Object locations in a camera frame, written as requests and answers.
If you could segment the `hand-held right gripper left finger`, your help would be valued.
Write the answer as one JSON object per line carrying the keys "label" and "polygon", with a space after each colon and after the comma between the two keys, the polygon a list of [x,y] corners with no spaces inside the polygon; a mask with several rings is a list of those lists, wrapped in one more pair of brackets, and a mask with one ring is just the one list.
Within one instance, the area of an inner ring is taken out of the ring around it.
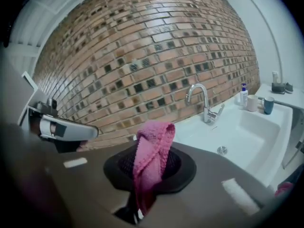
{"label": "hand-held right gripper left finger", "polygon": [[115,211],[114,215],[131,225],[137,225],[140,223],[143,219],[143,213],[138,206],[136,195],[134,193],[130,193],[126,205]]}

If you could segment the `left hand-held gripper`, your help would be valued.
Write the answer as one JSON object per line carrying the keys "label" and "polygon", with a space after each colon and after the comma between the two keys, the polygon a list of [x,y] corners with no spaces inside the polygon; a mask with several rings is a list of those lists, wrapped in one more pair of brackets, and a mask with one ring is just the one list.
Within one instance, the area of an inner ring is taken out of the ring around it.
{"label": "left hand-held gripper", "polygon": [[95,126],[76,123],[58,117],[54,106],[38,102],[35,107],[29,109],[29,131],[37,135],[41,140],[55,145],[58,153],[76,152],[88,140],[95,139],[99,130]]}

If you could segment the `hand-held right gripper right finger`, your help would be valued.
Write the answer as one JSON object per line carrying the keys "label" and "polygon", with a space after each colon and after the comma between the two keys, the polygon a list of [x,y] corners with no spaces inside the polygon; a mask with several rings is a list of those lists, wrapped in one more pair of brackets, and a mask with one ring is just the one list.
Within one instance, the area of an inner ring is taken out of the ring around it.
{"label": "hand-held right gripper right finger", "polygon": [[[132,192],[133,166],[137,145],[108,158],[104,163],[104,174],[111,184],[119,190]],[[197,166],[186,153],[172,146],[166,162],[162,181],[153,188],[154,194],[171,194],[183,190],[195,177]]]}

